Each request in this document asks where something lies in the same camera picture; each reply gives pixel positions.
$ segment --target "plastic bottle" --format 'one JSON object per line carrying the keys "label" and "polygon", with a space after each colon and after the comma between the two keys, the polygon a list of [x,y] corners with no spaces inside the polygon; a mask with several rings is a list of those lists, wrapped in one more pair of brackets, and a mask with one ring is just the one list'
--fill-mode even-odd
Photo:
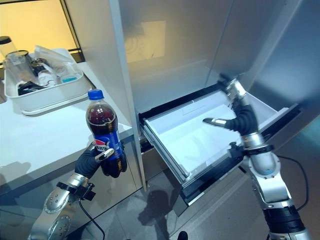
{"label": "plastic bottle", "polygon": [[101,168],[106,176],[117,178],[127,170],[127,159],[119,138],[118,118],[113,108],[104,101],[101,90],[88,91],[91,100],[86,110],[86,123],[91,130],[95,147],[99,152],[114,149],[113,155],[102,161]]}

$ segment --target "black cable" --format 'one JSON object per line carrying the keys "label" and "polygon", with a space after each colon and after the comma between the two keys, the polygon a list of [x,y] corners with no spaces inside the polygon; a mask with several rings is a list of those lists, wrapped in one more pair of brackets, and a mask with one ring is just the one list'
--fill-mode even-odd
{"label": "black cable", "polygon": [[300,211],[301,209],[303,209],[309,202],[309,181],[308,181],[308,178],[307,178],[307,174],[306,174],[306,171],[305,169],[303,168],[303,166],[301,165],[300,162],[298,162],[297,160],[294,160],[290,157],[287,157],[287,156],[280,156],[280,155],[277,155],[278,158],[282,158],[282,159],[287,159],[287,160],[290,160],[290,161],[293,161],[295,162],[296,164],[298,164],[298,166],[300,167],[302,173],[303,173],[303,177],[304,177],[304,181],[305,181],[305,201],[304,203],[298,207],[296,210],[297,211]]}
{"label": "black cable", "polygon": [[81,203],[81,198],[79,198],[78,203],[79,203],[80,208],[82,209],[82,211],[85,213],[85,215],[87,215],[87,217],[94,223],[94,225],[96,225],[96,227],[102,232],[102,234],[103,234],[103,238],[102,239],[105,240],[105,236],[106,236],[105,231],[103,231],[103,229],[99,226],[99,224],[96,223],[96,221],[84,209],[84,206],[82,206],[82,203]]}

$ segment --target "blue label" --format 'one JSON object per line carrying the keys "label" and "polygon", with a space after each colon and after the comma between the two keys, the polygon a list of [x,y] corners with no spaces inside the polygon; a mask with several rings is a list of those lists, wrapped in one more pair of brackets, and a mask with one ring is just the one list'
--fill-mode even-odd
{"label": "blue label", "polygon": [[95,147],[99,152],[114,149],[114,154],[108,158],[109,160],[115,160],[123,154],[117,131],[105,135],[94,135],[94,141]]}

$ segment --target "blue bottle cap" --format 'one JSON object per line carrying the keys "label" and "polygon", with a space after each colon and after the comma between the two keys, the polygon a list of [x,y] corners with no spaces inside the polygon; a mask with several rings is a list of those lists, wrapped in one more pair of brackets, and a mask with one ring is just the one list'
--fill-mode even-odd
{"label": "blue bottle cap", "polygon": [[104,98],[104,94],[99,89],[93,89],[88,91],[88,97],[90,100],[99,100]]}

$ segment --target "white countertop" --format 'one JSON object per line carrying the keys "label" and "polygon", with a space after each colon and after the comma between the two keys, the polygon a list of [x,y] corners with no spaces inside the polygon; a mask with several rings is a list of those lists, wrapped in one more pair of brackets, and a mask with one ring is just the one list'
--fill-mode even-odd
{"label": "white countertop", "polygon": [[[80,67],[99,88],[88,65],[83,62]],[[8,184],[14,189],[26,184],[26,179],[34,180],[76,161],[93,140],[85,119],[89,103],[84,99],[37,116],[23,115],[9,98],[0,104],[0,186]],[[120,116],[118,130],[124,139],[133,131],[122,124],[127,120]]]}

